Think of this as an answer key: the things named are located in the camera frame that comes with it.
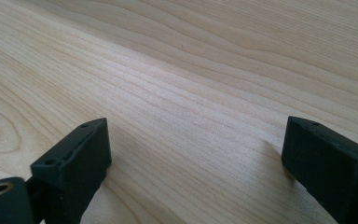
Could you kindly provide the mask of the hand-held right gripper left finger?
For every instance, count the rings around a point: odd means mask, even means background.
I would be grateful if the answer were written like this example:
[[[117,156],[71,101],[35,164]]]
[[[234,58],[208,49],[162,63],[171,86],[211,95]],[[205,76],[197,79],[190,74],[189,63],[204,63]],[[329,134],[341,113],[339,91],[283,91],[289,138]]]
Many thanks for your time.
[[[79,224],[111,163],[107,119],[76,127],[31,164],[34,221]]]

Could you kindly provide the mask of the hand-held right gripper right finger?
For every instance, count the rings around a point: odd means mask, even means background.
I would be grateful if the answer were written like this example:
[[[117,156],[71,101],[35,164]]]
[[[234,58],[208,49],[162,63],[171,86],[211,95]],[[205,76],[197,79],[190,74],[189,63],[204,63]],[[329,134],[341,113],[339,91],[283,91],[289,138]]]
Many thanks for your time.
[[[358,144],[298,117],[287,120],[282,164],[338,224],[358,224]]]

